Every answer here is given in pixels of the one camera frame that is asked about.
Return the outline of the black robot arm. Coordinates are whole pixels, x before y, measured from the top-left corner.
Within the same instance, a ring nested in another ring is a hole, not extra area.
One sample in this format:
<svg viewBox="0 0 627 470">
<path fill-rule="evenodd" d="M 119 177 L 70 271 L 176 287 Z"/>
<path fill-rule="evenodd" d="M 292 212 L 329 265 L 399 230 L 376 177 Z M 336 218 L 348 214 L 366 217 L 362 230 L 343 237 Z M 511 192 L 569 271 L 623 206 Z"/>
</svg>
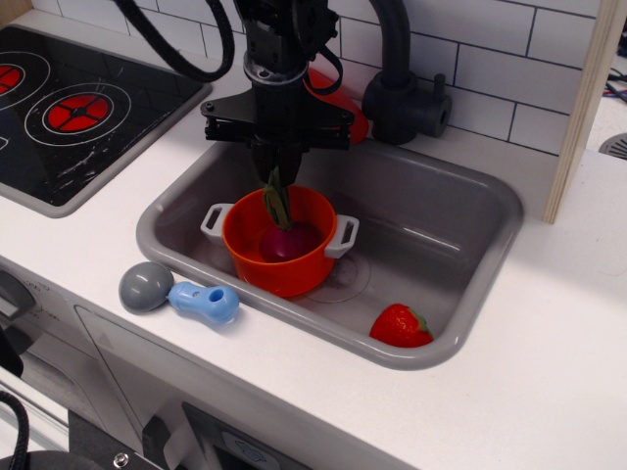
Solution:
<svg viewBox="0 0 627 470">
<path fill-rule="evenodd" d="M 251 87 L 203 104 L 205 133 L 210 140 L 245 144 L 262 182 L 278 171 L 288 186 L 310 149 L 350 146 L 354 114 L 322 99 L 339 85 L 316 88 L 309 75 L 317 56 L 342 70 L 327 47 L 339 17 L 325 1 L 239 1 L 236 9 L 246 35 L 243 70 Z"/>
</svg>

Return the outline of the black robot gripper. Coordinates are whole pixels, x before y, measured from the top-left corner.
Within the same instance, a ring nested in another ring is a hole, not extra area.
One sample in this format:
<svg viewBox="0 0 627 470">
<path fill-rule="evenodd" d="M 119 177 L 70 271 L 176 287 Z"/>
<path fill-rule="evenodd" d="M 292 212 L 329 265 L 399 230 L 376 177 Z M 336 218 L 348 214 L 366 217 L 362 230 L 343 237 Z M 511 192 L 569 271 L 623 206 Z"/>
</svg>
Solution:
<svg viewBox="0 0 627 470">
<path fill-rule="evenodd" d="M 303 152 L 311 148 L 350 147 L 354 114 L 307 89 L 308 67 L 278 73 L 246 66 L 244 73 L 251 83 L 249 90 L 205 102 L 201 113 L 209 140 L 261 143 L 253 144 L 251 152 L 262 184 L 268 184 L 277 167 L 281 184 L 293 184 Z M 278 158 L 274 146 L 280 147 Z"/>
</svg>

